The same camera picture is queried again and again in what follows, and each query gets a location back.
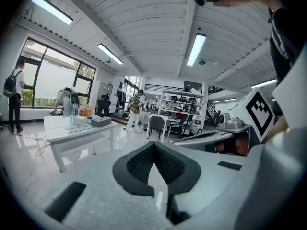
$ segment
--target black pants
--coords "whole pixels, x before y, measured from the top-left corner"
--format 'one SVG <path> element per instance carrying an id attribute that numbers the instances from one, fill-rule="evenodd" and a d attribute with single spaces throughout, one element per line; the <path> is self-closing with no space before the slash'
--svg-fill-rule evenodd
<path id="1" fill-rule="evenodd" d="M 16 121 L 16 128 L 20 129 L 20 99 L 21 95 L 16 93 L 14 96 L 12 96 L 9 99 L 9 123 L 10 128 L 14 129 L 14 123 L 13 123 L 13 112 L 15 110 L 15 121 Z"/>

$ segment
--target ceiling light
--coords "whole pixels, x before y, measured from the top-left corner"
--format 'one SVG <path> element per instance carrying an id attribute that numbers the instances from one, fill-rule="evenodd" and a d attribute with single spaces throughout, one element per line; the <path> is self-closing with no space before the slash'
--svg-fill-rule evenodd
<path id="1" fill-rule="evenodd" d="M 54 16 L 58 17 L 60 20 L 64 21 L 66 24 L 70 24 L 72 22 L 72 18 L 66 15 L 64 12 L 59 10 L 53 4 L 48 2 L 47 0 L 32 0 L 33 3 L 52 13 Z"/>
<path id="2" fill-rule="evenodd" d="M 122 62 L 119 58 L 117 58 L 110 50 L 108 50 L 107 47 L 105 47 L 103 44 L 97 45 L 98 48 L 100 48 L 102 51 L 104 51 L 108 56 L 110 56 L 112 59 L 114 59 L 118 64 L 123 65 L 124 62 Z"/>
<path id="3" fill-rule="evenodd" d="M 251 86 L 251 88 L 252 88 L 252 89 L 255 89 L 255 88 L 262 87 L 262 86 L 264 86 L 264 85 L 268 85 L 268 84 L 275 83 L 275 82 L 277 82 L 277 80 L 276 80 L 276 79 L 273 79 L 273 80 L 270 80 L 270 81 L 267 81 L 267 82 L 263 82 L 263 83 L 260 83 L 260 84 Z"/>
<path id="4" fill-rule="evenodd" d="M 196 38 L 194 41 L 194 45 L 193 45 L 187 66 L 192 67 L 194 65 L 194 62 L 196 61 L 206 38 L 207 36 L 204 34 L 199 34 L 199 33 L 196 34 Z"/>

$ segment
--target white t-shirt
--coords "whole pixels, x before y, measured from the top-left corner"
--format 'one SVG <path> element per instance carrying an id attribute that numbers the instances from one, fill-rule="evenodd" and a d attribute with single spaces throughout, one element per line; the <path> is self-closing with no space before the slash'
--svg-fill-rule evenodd
<path id="1" fill-rule="evenodd" d="M 16 77 L 16 93 L 21 94 L 21 84 L 20 81 L 24 81 L 24 72 L 18 67 L 14 71 L 14 76 L 17 75 L 18 72 L 20 72 L 18 76 Z"/>

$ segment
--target railing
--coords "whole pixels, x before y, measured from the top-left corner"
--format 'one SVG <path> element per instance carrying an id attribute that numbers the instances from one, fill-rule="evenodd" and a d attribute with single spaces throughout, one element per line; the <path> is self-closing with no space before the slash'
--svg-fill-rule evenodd
<path id="1" fill-rule="evenodd" d="M 151 91 L 162 91 L 162 90 L 184 91 L 183 88 L 163 86 L 163 85 L 154 85 L 154 84 L 145 84 L 145 90 L 151 90 Z"/>
<path id="2" fill-rule="evenodd" d="M 213 105 L 211 104 L 210 101 L 208 101 L 207 104 L 207 111 L 210 114 L 210 117 L 212 118 L 212 120 L 214 121 L 214 123 L 216 124 L 217 121 L 217 112 L 215 110 L 215 108 L 213 107 Z"/>
<path id="3" fill-rule="evenodd" d="M 224 89 L 222 89 L 222 88 L 217 88 L 217 87 L 214 87 L 214 86 L 210 86 L 210 87 L 208 88 L 208 95 L 218 93 L 218 92 L 220 92 L 220 91 L 222 91 L 222 90 L 224 90 Z"/>

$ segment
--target cable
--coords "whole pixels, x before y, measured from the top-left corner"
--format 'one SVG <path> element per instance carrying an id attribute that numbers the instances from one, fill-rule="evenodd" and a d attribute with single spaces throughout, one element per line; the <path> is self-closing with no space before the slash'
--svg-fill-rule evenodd
<path id="1" fill-rule="evenodd" d="M 31 183 L 31 180 L 32 180 L 32 172 L 33 172 L 33 169 L 34 169 L 35 161 L 36 161 L 37 157 L 39 157 L 40 155 L 42 155 L 42 154 L 45 152 L 45 150 L 43 150 L 43 149 L 44 149 L 45 147 L 49 146 L 50 143 L 49 143 L 49 141 L 43 139 L 43 138 L 45 138 L 46 136 L 43 136 L 42 138 L 33 138 L 33 137 L 30 137 L 30 136 L 26 137 L 26 136 L 24 136 L 24 135 L 19 135 L 19 134 L 14 134 L 14 135 L 16 135 L 16 136 L 22 136 L 22 137 L 25 138 L 25 139 L 40 140 L 40 141 L 44 141 L 44 142 L 45 142 L 44 145 L 36 151 L 36 156 L 35 156 L 35 159 L 34 159 L 34 161 L 33 161 L 32 168 L 31 168 L 31 172 L 30 172 L 30 180 L 29 180 L 29 183 L 28 183 L 28 185 L 27 185 L 25 191 L 21 193 L 22 195 L 24 195 L 24 194 L 28 191 L 28 189 L 29 189 L 29 187 L 30 187 L 30 183 Z"/>

